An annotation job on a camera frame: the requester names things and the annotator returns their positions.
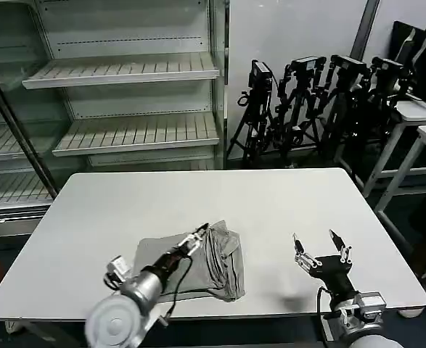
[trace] metal frame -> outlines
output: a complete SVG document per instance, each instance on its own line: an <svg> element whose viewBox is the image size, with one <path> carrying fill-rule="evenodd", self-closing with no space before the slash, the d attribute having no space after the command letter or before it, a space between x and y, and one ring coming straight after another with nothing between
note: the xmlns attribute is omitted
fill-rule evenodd
<svg viewBox="0 0 426 348"><path fill-rule="evenodd" d="M406 127L413 127L413 126L419 126L419 125L426 125L426 121L405 121L403 120L401 123L397 124L396 127L393 129L393 132L388 139L388 142L386 143L382 154L380 155L378 161L376 162L376 165L374 166L374 169L372 170L371 174L369 175L368 180L366 183L364 183L360 177L355 175L356 184L358 187L362 190L362 194L364 198L367 198L372 189L374 188L374 185L376 184L377 180L379 178L392 178L396 175L398 170L383 170L385 165L387 164L388 160L390 159L390 156L393 153L393 150L396 148L396 145L398 141L400 140L401 136L403 135L404 130ZM340 145L337 149L337 154L335 155L334 161L336 163L339 163L342 165L342 167L349 173L353 174L350 165L343 160L344 145ZM426 175L426 167L419 167L419 168L409 168L408 175Z"/></svg>
<svg viewBox="0 0 426 348"><path fill-rule="evenodd" d="M350 57L363 60L364 51L366 50L367 41L371 34L372 26L374 24L375 15L379 8L380 0L367 0L366 8L364 9L363 17L359 23L358 33L356 34L353 48L351 49Z"/></svg>
<svg viewBox="0 0 426 348"><path fill-rule="evenodd" d="M52 174L49 169L44 165L41 158L37 155L32 143L26 136L26 132L22 124L16 118L16 115L12 111L11 106L8 104L3 91L0 89L0 113L4 118L4 121L8 125L9 129L15 136L20 148L24 151L29 163L36 171L37 176L44 183L47 191L50 193L52 198L56 198L58 194L57 185L54 182Z"/></svg>
<svg viewBox="0 0 426 348"><path fill-rule="evenodd" d="M420 155L421 151L424 149L425 145L426 139L419 135L406 155L403 163L401 163L401 166L393 177L393 180L390 182L390 185L387 187L384 194L380 198L380 201L374 208L374 212L378 216L379 220L384 225L386 225L390 233L393 234L393 236L401 242L401 245L404 247L404 249L408 250L409 252L412 250L411 244L404 238L403 234L396 228L395 224L385 214L385 209L387 208L388 203L390 203L393 196L398 194L398 187L400 186L403 179L411 172L411 167ZM426 281L426 272L424 272L424 274L421 276L421 279Z"/></svg>

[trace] folded towel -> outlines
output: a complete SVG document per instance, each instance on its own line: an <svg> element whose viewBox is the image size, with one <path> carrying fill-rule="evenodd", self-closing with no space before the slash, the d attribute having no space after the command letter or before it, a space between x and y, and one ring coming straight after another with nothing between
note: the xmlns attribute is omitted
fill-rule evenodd
<svg viewBox="0 0 426 348"><path fill-rule="evenodd" d="M162 253L177 245L188 234L142 239L135 254L134 274L154 263ZM177 299L214 296L229 302L245 295L240 237L238 233L227 229L225 221L212 225L206 231L202 247L192 255L192 259L192 268L179 287ZM177 283L188 265L188 260L180 262L179 268L169 278L160 302L172 301Z"/></svg>

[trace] black wire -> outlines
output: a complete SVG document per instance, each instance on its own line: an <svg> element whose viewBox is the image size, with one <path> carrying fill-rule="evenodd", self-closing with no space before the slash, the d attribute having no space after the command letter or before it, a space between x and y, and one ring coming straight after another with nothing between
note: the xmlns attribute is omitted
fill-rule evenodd
<svg viewBox="0 0 426 348"><path fill-rule="evenodd" d="M263 62L263 65L264 65L265 67L267 67L267 68L268 68L268 70L271 72L271 75L272 75L272 78L273 78L273 80L274 80L274 83L276 84L276 87L277 87L277 88L279 88L279 84L277 83L277 79L276 79L276 77L274 76L274 73L272 72L271 68L270 68L270 67L268 67L268 65L267 65L265 62Z"/></svg>
<svg viewBox="0 0 426 348"><path fill-rule="evenodd" d="M103 283L105 283L105 285L113 291L119 290L119 288L112 281L109 281L106 277L103 278Z"/></svg>
<svg viewBox="0 0 426 348"><path fill-rule="evenodd" d="M327 346L326 334L324 332L324 326L322 325L322 317L321 317L321 295L323 291L330 294L330 291L324 288L323 286L321 286L319 290L317 291L317 316L319 319L319 333L321 334L321 337L322 337L322 345L324 345L324 348L329 348Z"/></svg>
<svg viewBox="0 0 426 348"><path fill-rule="evenodd" d="M176 308L177 295L179 294L179 288L180 288L180 286L182 284L182 281L184 281L185 277L187 276L188 272L190 271L190 268L192 268L192 264L193 264L192 257L186 256L186 258L189 259L190 263L189 263L189 266L187 267L187 269L185 270L185 273L183 274L183 276L179 279L179 282L177 283L176 290L174 291L174 298L173 298L173 302L172 302L171 308L169 308L169 310L166 312L166 315L164 316L164 318L166 319L166 321L172 315L172 312L174 311L174 308Z"/></svg>

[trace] refrigerator shelf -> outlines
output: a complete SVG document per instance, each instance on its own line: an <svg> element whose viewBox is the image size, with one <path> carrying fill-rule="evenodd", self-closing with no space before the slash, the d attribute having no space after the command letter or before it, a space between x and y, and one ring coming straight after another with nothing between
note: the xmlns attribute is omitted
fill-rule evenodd
<svg viewBox="0 0 426 348"><path fill-rule="evenodd" d="M35 172L0 174L0 209L37 207L52 202Z"/></svg>
<svg viewBox="0 0 426 348"><path fill-rule="evenodd" d="M106 117L75 121L53 154L75 156L218 143L212 112Z"/></svg>
<svg viewBox="0 0 426 348"><path fill-rule="evenodd" d="M30 141L38 154L49 151L54 144L54 132L57 127L53 123L28 125ZM0 161L25 158L15 136L7 125L0 125Z"/></svg>
<svg viewBox="0 0 426 348"><path fill-rule="evenodd" d="M56 59L22 84L27 89L178 80L219 76L209 52Z"/></svg>

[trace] white table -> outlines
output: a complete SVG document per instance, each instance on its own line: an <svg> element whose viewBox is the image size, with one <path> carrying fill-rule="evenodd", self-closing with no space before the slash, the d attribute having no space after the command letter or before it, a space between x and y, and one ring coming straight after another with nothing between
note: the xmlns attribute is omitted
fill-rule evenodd
<svg viewBox="0 0 426 348"><path fill-rule="evenodd" d="M426 305L344 170L89 173L70 178L1 282L0 320L85 320L111 293L102 277L114 256L132 260L140 239L222 219L240 233L246 295L180 302L175 318L315 313L322 282L296 265L292 234L314 256L335 254L330 228L353 246L357 290L380 291L388 308ZM327 297L322 310L329 311Z"/></svg>
<svg viewBox="0 0 426 348"><path fill-rule="evenodd" d="M426 103L420 100L399 101L396 109L401 114L401 122L396 125L385 145L374 169L363 186L363 196L368 197L379 178L393 177L397 170L384 170L396 144L400 140L406 127L426 125ZM426 167L411 169L411 175L426 174Z"/></svg>
<svg viewBox="0 0 426 348"><path fill-rule="evenodd" d="M403 234L396 228L395 224L388 218L385 214L385 209L388 206L388 203L396 195L398 187L400 186L403 179L410 173L411 167L414 164L414 161L420 155L422 149L426 145L426 125L418 127L417 131L419 132L419 136L417 140L414 142L413 146L409 150L409 153L406 155L403 163L401 163L398 172L393 177L390 185L385 190L384 194L380 198L380 201L377 203L374 211L381 221L386 224L389 231L396 235L396 238L401 241L405 247L410 247L408 241L404 238Z"/></svg>

